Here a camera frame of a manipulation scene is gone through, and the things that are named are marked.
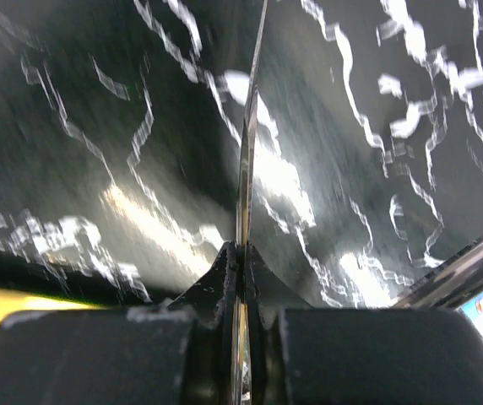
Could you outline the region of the metal serving tongs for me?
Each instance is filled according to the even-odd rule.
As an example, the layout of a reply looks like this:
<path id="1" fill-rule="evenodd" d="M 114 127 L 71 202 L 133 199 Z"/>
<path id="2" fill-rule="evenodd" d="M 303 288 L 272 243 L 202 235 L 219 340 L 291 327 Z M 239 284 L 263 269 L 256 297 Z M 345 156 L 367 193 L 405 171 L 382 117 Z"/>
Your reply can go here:
<path id="1" fill-rule="evenodd" d="M 252 210 L 254 145 L 258 127 L 257 75 L 267 9 L 268 3 L 264 2 L 249 74 L 241 135 L 238 202 L 236 205 L 236 295 L 233 304 L 231 350 L 231 403 L 235 405 L 242 404 L 243 393 L 242 373 L 247 335 L 245 261 L 248 255 Z"/>

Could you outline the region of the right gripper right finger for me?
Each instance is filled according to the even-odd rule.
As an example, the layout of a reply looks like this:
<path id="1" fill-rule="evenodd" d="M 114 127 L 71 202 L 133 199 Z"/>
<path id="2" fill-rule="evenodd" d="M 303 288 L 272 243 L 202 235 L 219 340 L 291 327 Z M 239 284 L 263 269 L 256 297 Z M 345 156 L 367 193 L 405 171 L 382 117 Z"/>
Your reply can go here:
<path id="1" fill-rule="evenodd" d="M 443 308 L 296 307 L 263 316 L 274 274 L 253 246 L 244 255 L 255 404 L 483 404 L 483 340 Z"/>

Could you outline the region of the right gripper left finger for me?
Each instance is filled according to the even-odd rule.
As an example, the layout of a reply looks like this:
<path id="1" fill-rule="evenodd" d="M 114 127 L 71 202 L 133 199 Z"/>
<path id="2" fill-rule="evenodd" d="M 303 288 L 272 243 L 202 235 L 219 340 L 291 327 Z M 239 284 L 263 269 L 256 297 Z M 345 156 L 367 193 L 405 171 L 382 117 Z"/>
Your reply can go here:
<path id="1" fill-rule="evenodd" d="M 0 404 L 226 404 L 236 246 L 169 305 L 0 322 Z"/>

